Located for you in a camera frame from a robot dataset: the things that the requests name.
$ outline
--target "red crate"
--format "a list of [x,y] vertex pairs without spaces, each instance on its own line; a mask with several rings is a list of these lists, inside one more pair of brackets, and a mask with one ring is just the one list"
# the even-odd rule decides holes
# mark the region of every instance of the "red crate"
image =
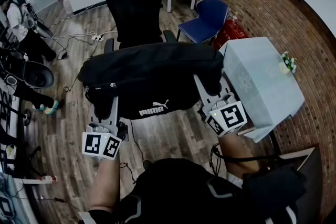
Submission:
[[232,20],[225,21],[224,27],[219,31],[213,42],[215,49],[219,50],[228,40],[248,38],[242,28]]

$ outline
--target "black shirt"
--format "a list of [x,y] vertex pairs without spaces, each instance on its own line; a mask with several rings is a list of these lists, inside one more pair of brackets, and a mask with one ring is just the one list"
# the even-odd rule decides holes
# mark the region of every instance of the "black shirt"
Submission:
[[112,214],[90,215],[97,224],[265,223],[240,188],[186,159],[152,164]]

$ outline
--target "black duffel bag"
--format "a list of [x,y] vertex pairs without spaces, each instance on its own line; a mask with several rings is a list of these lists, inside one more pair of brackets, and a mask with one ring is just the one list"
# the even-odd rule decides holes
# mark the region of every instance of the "black duffel bag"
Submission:
[[211,95],[220,92],[223,55],[195,43],[160,43],[117,50],[86,61],[78,79],[96,116],[110,116],[119,96],[119,117],[136,120],[187,110],[199,99],[196,74]]

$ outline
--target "blue chair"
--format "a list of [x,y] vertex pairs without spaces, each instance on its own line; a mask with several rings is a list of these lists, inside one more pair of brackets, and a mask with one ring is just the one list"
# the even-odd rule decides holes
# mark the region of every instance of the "blue chair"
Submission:
[[198,17],[179,25],[176,41],[181,31],[195,43],[212,39],[224,26],[228,6],[221,0],[201,0],[197,3]]

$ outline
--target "brick wall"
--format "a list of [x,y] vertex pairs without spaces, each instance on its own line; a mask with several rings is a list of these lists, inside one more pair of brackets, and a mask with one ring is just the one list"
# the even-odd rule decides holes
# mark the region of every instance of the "brick wall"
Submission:
[[298,62],[296,78],[306,102],[275,134],[283,153],[320,144],[325,217],[336,203],[336,42],[319,16],[303,0],[224,0],[239,12],[250,37],[268,37],[279,52]]

